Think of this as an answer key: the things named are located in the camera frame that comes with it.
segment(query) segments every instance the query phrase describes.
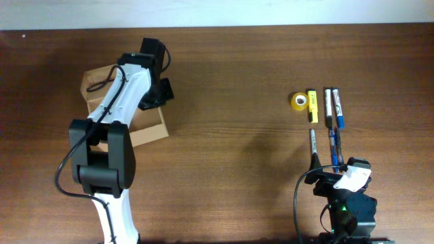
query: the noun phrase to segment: blue marker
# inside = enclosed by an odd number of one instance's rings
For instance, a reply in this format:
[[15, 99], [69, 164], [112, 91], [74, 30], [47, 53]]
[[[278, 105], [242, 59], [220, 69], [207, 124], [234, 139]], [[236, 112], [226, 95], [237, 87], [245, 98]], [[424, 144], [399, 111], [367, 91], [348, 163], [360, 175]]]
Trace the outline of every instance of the blue marker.
[[338, 88], [333, 88], [333, 99], [334, 106], [336, 107], [336, 120], [338, 122], [339, 129], [344, 129], [344, 115], [342, 114], [342, 105], [340, 105], [339, 91]]
[[[336, 154], [333, 129], [330, 129], [329, 132], [330, 132], [330, 148], [332, 150], [332, 164], [338, 165], [338, 155]], [[333, 171], [334, 173], [338, 173], [339, 169], [335, 167], [333, 168]]]

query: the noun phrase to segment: white marker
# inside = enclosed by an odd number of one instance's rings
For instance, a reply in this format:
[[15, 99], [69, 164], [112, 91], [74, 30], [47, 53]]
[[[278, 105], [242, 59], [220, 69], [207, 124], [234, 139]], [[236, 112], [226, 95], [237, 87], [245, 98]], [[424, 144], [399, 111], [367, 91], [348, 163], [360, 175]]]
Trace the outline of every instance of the white marker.
[[325, 89], [325, 126], [333, 129], [333, 115], [332, 115], [332, 91]]
[[344, 115], [342, 114], [342, 105], [340, 105], [338, 88], [333, 88], [334, 106], [336, 107], [336, 120], [338, 122], [339, 129], [344, 129]]
[[317, 140], [315, 139], [315, 130], [311, 129], [312, 154], [317, 153]]

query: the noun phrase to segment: table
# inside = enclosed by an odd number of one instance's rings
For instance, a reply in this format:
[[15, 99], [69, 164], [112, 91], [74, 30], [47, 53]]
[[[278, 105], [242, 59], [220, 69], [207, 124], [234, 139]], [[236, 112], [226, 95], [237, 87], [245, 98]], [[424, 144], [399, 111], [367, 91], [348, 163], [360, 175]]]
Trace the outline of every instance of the table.
[[[163, 77], [175, 100], [163, 107], [170, 137], [135, 148], [131, 204], [142, 239], [294, 239], [292, 197], [309, 168], [310, 128], [322, 164], [330, 164], [322, 89], [336, 86], [344, 158], [372, 164], [372, 236], [430, 243], [433, 30], [422, 23], [0, 32], [0, 243], [102, 241], [93, 203], [61, 195], [54, 172], [69, 123], [87, 116], [83, 72], [137, 52], [143, 37], [170, 50]], [[289, 105], [288, 95], [306, 88], [318, 91], [318, 124]], [[61, 183], [82, 192], [69, 165]], [[300, 187], [298, 218], [302, 233], [315, 237], [326, 199], [312, 189]]]

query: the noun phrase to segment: cardboard box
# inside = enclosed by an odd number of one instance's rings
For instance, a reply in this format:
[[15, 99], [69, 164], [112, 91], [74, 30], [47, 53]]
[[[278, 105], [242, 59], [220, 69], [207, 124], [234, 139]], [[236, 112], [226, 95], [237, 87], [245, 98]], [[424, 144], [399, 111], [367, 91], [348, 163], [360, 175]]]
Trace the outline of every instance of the cardboard box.
[[[87, 102], [89, 114], [102, 102], [102, 99], [105, 97], [113, 82], [107, 83], [107, 85], [102, 89], [94, 92], [87, 92], [86, 88], [97, 82], [104, 81], [107, 78], [107, 75], [109, 75], [112, 66], [113, 65], [105, 66], [84, 73], [80, 92]], [[116, 72], [113, 72], [112, 78], [115, 78], [115, 75]], [[169, 133], [165, 126], [161, 108], [154, 108], [145, 111], [138, 108], [136, 110], [130, 123], [130, 137], [133, 146], [145, 144], [168, 136]], [[108, 150], [108, 146], [105, 143], [99, 143], [98, 148], [104, 152]]]

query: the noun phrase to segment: marker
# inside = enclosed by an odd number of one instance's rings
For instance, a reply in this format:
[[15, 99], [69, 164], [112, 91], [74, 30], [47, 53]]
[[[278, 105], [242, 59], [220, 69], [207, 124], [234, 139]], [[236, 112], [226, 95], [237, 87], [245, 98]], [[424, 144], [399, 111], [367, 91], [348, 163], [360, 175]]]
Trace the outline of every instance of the marker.
[[338, 164], [344, 165], [344, 157], [342, 156], [342, 149], [340, 148], [340, 132], [339, 128], [336, 128], [336, 134], [334, 135], [336, 141], [336, 154], [338, 155]]
[[309, 122], [318, 123], [317, 92], [314, 89], [309, 89], [307, 96], [309, 97]]
[[[338, 155], [336, 154], [336, 149], [335, 149], [335, 143], [334, 143], [334, 132], [333, 129], [329, 130], [330, 133], [330, 149], [332, 151], [332, 164], [333, 165], [338, 165]], [[338, 168], [333, 168], [334, 173], [338, 173], [339, 169]]]
[[344, 129], [344, 115], [342, 114], [342, 106], [340, 105], [338, 88], [333, 88], [334, 106], [336, 107], [336, 120], [338, 122], [339, 129]]
[[312, 146], [312, 155], [317, 152], [317, 140], [315, 139], [315, 130], [311, 129], [311, 146]]
[[332, 117], [332, 90], [325, 89], [325, 126], [329, 129], [333, 129], [333, 117]]

